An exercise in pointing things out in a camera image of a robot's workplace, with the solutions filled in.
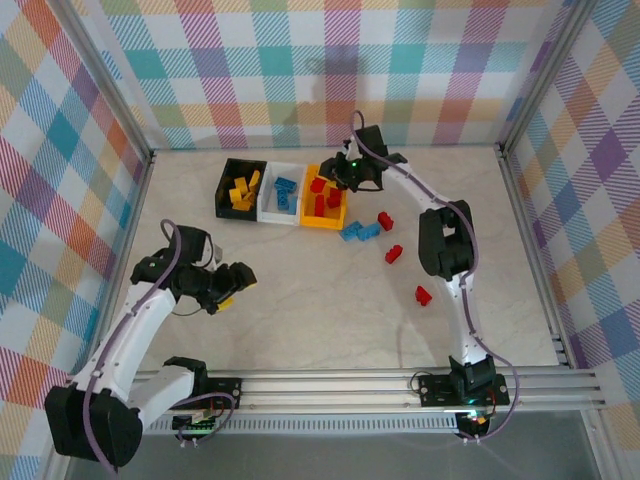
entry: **marble surface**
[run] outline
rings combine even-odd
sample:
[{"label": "marble surface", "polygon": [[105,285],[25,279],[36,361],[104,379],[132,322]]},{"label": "marble surface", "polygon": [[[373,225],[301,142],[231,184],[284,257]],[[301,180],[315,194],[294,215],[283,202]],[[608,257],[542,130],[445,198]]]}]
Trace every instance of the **marble surface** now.
[{"label": "marble surface", "polygon": [[[479,239],[476,294],[485,341],[516,365],[557,359],[494,153],[488,147],[400,148],[414,171],[438,192],[471,206]],[[395,368],[446,366],[450,336],[431,277],[417,257],[417,214],[405,198],[349,193],[347,222],[366,225],[385,210],[391,232],[345,243],[336,231],[215,217],[214,194],[228,157],[320,163],[335,149],[160,152],[122,286],[135,263],[165,246],[162,218],[205,229],[224,261],[243,261],[258,285],[215,316],[169,316],[141,369],[173,355],[215,369]],[[393,264],[384,254],[404,253]],[[421,307],[417,285],[434,295]],[[180,313],[197,309],[191,299]]]}]

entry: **wire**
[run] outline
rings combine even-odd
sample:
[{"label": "wire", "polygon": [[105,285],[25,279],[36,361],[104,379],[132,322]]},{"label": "wire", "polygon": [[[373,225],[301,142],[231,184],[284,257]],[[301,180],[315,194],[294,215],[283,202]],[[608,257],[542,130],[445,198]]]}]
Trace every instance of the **wire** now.
[{"label": "wire", "polygon": [[200,307],[197,310],[194,310],[191,313],[177,313],[177,312],[171,312],[172,315],[175,315],[176,317],[190,317],[191,315],[195,315],[196,313],[198,313],[200,310],[202,310],[202,307]]},{"label": "wire", "polygon": [[220,407],[220,413],[218,413],[216,415],[216,406],[213,404],[213,398],[211,399],[211,410],[213,410],[213,418],[220,418],[222,416],[222,414],[224,413],[224,403],[222,404],[222,406]]},{"label": "wire", "polygon": [[411,376],[411,380],[409,380],[409,388],[411,389],[411,391],[412,391],[413,393],[415,393],[415,394],[417,394],[417,395],[420,395],[420,391],[419,391],[419,390],[416,390],[416,389],[414,389],[414,388],[413,388],[413,381],[414,381],[414,380],[416,379],[416,377],[417,377],[419,374],[421,374],[421,373],[425,373],[425,374],[427,374],[427,375],[433,375],[433,373],[431,373],[431,372],[427,372],[426,370],[418,370],[416,373],[414,373],[414,374]]},{"label": "wire", "polygon": [[[207,440],[211,439],[211,437],[213,437],[216,433],[218,433],[220,430],[222,430],[225,427],[225,425],[227,424],[227,422],[229,422],[229,420],[231,419],[231,416],[233,415],[233,412],[236,409],[236,399],[233,398],[232,395],[229,395],[228,393],[225,393],[225,392],[213,392],[213,393],[205,393],[203,395],[198,395],[193,398],[185,398],[184,400],[179,401],[178,403],[176,403],[171,407],[171,408],[181,407],[183,405],[189,405],[190,403],[198,402],[200,400],[206,400],[207,398],[225,398],[229,400],[231,407],[230,407],[229,415],[227,416],[227,418],[225,418],[224,421],[220,425],[218,425],[211,433],[208,433],[207,435],[199,439],[197,443],[206,442]],[[183,445],[184,445],[185,439],[182,437],[182,432],[184,431],[185,427],[186,425],[183,425],[178,430],[178,439],[181,442],[183,442]]]},{"label": "wire", "polygon": [[491,400],[493,401],[493,410],[489,414],[489,417],[493,417],[496,414],[496,404],[498,403],[498,401],[496,400],[496,394],[494,393],[493,388],[489,389],[489,396],[491,397]]},{"label": "wire", "polygon": [[420,181],[420,179],[418,179],[415,175],[413,175],[412,173],[407,172],[405,169],[399,167],[398,165],[396,165],[395,163],[389,161],[388,159],[378,155],[377,153],[373,152],[369,147],[367,147],[364,144],[364,142],[360,139],[360,137],[358,137],[358,134],[356,133],[356,130],[355,130],[355,127],[354,127],[354,122],[355,122],[356,117],[360,117],[360,125],[361,125],[360,128],[364,128],[364,115],[362,114],[362,112],[360,110],[354,110],[353,113],[351,114],[351,122],[350,122],[351,135],[353,136],[353,139],[358,144],[358,147],[360,147],[360,149],[363,150],[364,152],[366,152],[369,156],[371,156],[371,157],[375,158],[376,160],[381,161],[385,165],[388,165],[389,167],[397,170],[404,177],[406,177],[409,180],[411,180],[433,202],[437,203],[438,205],[442,205],[444,207],[449,208],[453,213],[455,213],[458,216],[458,218],[460,218],[460,221],[462,222],[462,224],[464,225],[465,229],[467,230],[467,233],[469,234],[469,238],[471,239],[471,246],[473,248],[473,263],[471,265],[471,268],[469,268],[469,270],[467,272],[465,272],[460,277],[460,288],[462,290],[462,305],[463,305],[463,309],[464,309],[465,318],[466,318],[466,321],[467,321],[467,326],[469,327],[469,334],[476,340],[476,342],[478,342],[478,345],[480,346],[480,348],[482,348],[485,352],[487,352],[487,354],[491,355],[495,359],[499,360],[500,362],[504,363],[509,368],[511,368],[511,371],[513,372],[513,379],[515,381],[515,394],[513,396],[513,401],[511,402],[511,406],[509,407],[509,411],[507,412],[507,415],[505,416],[505,418],[502,421],[502,423],[500,425],[498,425],[498,427],[495,430],[493,430],[492,432],[487,433],[484,437],[482,437],[484,439],[491,438],[494,435],[496,435],[498,432],[500,432],[507,425],[509,420],[511,420],[511,417],[512,417],[513,412],[514,412],[514,410],[516,408],[516,405],[518,404],[518,402],[520,400],[520,377],[518,375],[518,371],[516,370],[516,368],[513,366],[513,364],[511,362],[506,360],[504,357],[494,353],[482,341],[482,339],[480,339],[480,337],[478,335],[478,331],[476,330],[475,326],[473,325],[473,320],[471,319],[471,312],[469,311],[469,298],[468,298],[468,295],[467,295],[467,285],[466,285],[466,283],[467,283],[467,278],[470,275],[473,275],[473,273],[478,268],[478,261],[479,261],[478,240],[477,240],[476,235],[475,235],[475,233],[473,231],[473,227],[471,226],[471,222],[469,222],[467,217],[464,216],[464,214],[460,211],[460,209],[458,207],[456,207],[452,203],[447,202],[446,200],[442,200],[441,198],[438,198],[438,196],[435,193],[433,193],[431,190],[429,190],[429,188],[422,181]]},{"label": "wire", "polygon": [[[171,237],[169,236],[169,233],[167,232],[167,230],[164,228],[164,225],[162,223],[160,223],[160,230],[162,230],[162,234],[164,235],[164,238],[167,239],[168,242],[171,242]],[[205,263],[202,268],[207,268],[209,265],[211,265],[211,262],[213,261],[213,239],[211,238],[211,234],[207,233],[207,240],[209,240],[209,245],[211,246],[211,256],[209,257],[209,260],[207,260],[207,263]],[[154,257],[158,257],[160,256],[160,254],[166,250],[165,248],[162,248],[160,250],[158,250],[158,252],[156,252],[153,256]]]},{"label": "wire", "polygon": [[118,325],[114,329],[113,334],[107,339],[104,345],[104,348],[102,350],[102,353],[98,357],[98,361],[96,362],[95,368],[93,372],[91,372],[89,385],[87,386],[87,390],[82,400],[82,425],[84,427],[84,431],[87,436],[87,441],[89,442],[89,446],[91,447],[93,454],[96,456],[100,464],[105,468],[105,470],[107,470],[107,472],[110,475],[114,477],[117,476],[118,472],[116,468],[113,465],[111,465],[111,463],[107,459],[107,456],[104,454],[104,452],[100,448],[100,445],[98,444],[98,440],[96,439],[95,433],[91,426],[91,417],[89,413],[89,407],[91,403],[91,394],[93,393],[96,383],[98,382],[98,379],[101,376],[101,373],[102,373],[101,370],[104,367],[105,361],[109,356],[109,353],[113,348],[113,345],[116,343],[118,337],[124,330],[124,327],[127,326],[129,321],[137,315],[138,311],[142,308],[142,306],[151,299],[151,296],[158,290],[158,287],[162,284],[162,282],[166,280],[166,278],[169,276],[169,274],[173,271],[176,264],[178,263],[178,259],[180,258],[180,250],[182,248],[182,238],[180,236],[180,231],[178,230],[178,227],[176,227],[175,223],[165,218],[160,222],[160,229],[162,230],[162,233],[164,234],[165,237],[168,237],[168,233],[165,229],[165,225],[169,225],[173,229],[173,232],[176,236],[176,251],[173,254],[173,258],[171,259],[171,262],[169,263],[169,266],[167,267],[167,269],[164,272],[162,272],[162,275],[160,275],[158,280],[156,280],[156,282],[151,286],[151,288],[149,288],[147,293],[145,293],[142,296],[142,298],[140,298],[140,300],[136,302],[136,304],[133,306],[131,311],[127,313],[124,317],[122,317],[122,320],[118,323]]}]

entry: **robotic arm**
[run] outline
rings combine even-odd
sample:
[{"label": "robotic arm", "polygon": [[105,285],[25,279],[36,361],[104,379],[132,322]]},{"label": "robotic arm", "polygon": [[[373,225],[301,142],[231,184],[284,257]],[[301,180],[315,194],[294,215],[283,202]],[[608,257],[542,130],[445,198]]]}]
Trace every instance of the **robotic arm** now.
[{"label": "robotic arm", "polygon": [[[377,125],[356,130],[355,135],[366,148],[359,146],[352,136],[344,142],[342,151],[322,163],[319,175],[335,182],[341,190],[375,192],[384,186],[409,196],[419,212],[420,263],[429,275],[435,277],[449,320],[451,373],[448,376],[419,377],[421,404],[452,407],[489,406],[492,403],[508,405],[504,376],[496,373],[494,359],[482,344],[473,289],[474,275],[469,273],[474,263],[472,232],[458,215],[458,212],[464,215],[472,229],[469,205],[464,200],[452,202],[436,196],[432,188],[417,179],[402,155],[389,154]],[[386,162],[371,153],[386,159]],[[373,182],[377,188],[362,188],[364,182]],[[448,206],[443,207],[444,203],[452,205],[458,212]],[[453,233],[445,234],[445,228]],[[483,429],[469,433],[486,433],[488,423]]]},{"label": "robotic arm", "polygon": [[[131,390],[140,362],[165,318],[182,296],[196,299],[213,315],[229,307],[233,295],[256,283],[244,263],[220,264],[221,250],[211,242],[215,270],[196,266],[208,234],[192,227],[177,227],[181,237],[178,263],[158,289],[129,321],[121,326],[134,305],[148,294],[176,254],[176,233],[169,247],[144,258],[133,271],[124,306],[86,366],[68,387],[53,387],[45,399],[45,411],[56,451],[62,455],[96,460],[87,439],[82,410],[90,390],[89,415],[95,439],[112,465],[126,465],[136,452],[142,432],[173,405],[185,398],[212,393],[204,362],[173,357],[157,375]],[[98,359],[109,348],[103,366]]]}]

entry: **blue lego brick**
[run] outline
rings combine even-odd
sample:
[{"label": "blue lego brick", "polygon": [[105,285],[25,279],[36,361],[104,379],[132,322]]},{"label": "blue lego brick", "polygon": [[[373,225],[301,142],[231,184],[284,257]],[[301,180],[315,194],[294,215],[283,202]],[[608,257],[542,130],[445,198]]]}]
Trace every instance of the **blue lego brick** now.
[{"label": "blue lego brick", "polygon": [[296,208],[298,208],[298,197],[297,195],[293,195],[290,199],[289,199],[289,215],[295,215],[296,214]]},{"label": "blue lego brick", "polygon": [[287,193],[293,193],[296,191],[298,184],[293,180],[289,180],[284,177],[278,177],[273,184],[276,190],[285,190]]},{"label": "blue lego brick", "polygon": [[360,230],[358,230],[357,235],[362,242],[366,242],[372,237],[377,237],[378,235],[380,235],[380,224],[376,222],[366,227],[362,227]]},{"label": "blue lego brick", "polygon": [[362,224],[358,221],[350,223],[340,232],[340,236],[345,242],[353,240],[358,236],[358,232],[362,228]]},{"label": "blue lego brick", "polygon": [[289,194],[286,190],[276,190],[278,195],[278,210],[289,210]]}]

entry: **plaid wall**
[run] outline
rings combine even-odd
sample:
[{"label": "plaid wall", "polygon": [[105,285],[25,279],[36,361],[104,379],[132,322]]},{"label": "plaid wall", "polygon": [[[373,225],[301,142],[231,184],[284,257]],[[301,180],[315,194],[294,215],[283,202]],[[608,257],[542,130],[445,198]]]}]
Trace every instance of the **plaid wall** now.
[{"label": "plaid wall", "polygon": [[0,479],[30,479],[43,401],[81,360],[142,162],[44,0],[0,14]]},{"label": "plaid wall", "polygon": [[150,141],[174,149],[336,145],[354,108],[391,144],[493,143],[560,2],[74,0]]},{"label": "plaid wall", "polygon": [[567,18],[569,17],[569,14],[571,12],[571,8],[575,3],[576,0],[564,0],[562,2],[562,6],[556,14],[556,17],[551,24],[551,28],[549,28],[549,31],[544,37],[544,41],[542,42],[542,46],[540,47],[540,50],[536,55],[536,59],[531,64],[524,82],[520,86],[518,96],[511,105],[511,109],[509,110],[509,114],[507,115],[507,120],[502,126],[502,130],[500,131],[500,135],[498,136],[499,142],[503,142],[511,131],[513,122],[518,117],[524,101],[531,93],[531,90],[538,79],[538,75],[540,74],[540,70],[542,70],[542,67],[547,63],[549,56],[553,52],[556,41],[558,40],[558,36],[562,31],[562,27],[567,21]]},{"label": "plaid wall", "polygon": [[600,0],[514,167],[580,367],[640,475],[640,1]]}]

